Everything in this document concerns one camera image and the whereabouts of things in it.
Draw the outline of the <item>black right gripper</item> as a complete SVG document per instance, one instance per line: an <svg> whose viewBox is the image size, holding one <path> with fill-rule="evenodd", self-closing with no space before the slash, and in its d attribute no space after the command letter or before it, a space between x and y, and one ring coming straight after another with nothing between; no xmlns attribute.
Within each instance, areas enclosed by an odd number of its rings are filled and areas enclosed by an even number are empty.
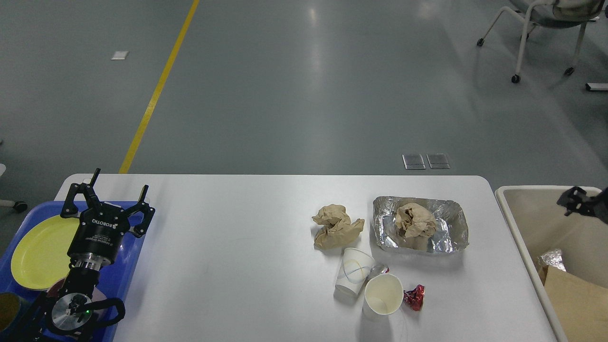
<svg viewBox="0 0 608 342"><path fill-rule="evenodd" d="M557 205L565 208L566 217L576 213L581 216L608 219L608 188L590 197L583 188L575 186L558 197Z"/></svg>

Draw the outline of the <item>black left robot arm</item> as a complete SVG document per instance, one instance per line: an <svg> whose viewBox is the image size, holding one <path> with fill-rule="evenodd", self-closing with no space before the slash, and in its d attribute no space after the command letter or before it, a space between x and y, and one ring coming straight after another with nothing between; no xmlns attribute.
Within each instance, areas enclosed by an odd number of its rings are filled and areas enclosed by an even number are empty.
<svg viewBox="0 0 608 342"><path fill-rule="evenodd" d="M156 213L139 199L102 201L89 181L41 204L1 260L3 342L110 342Z"/></svg>

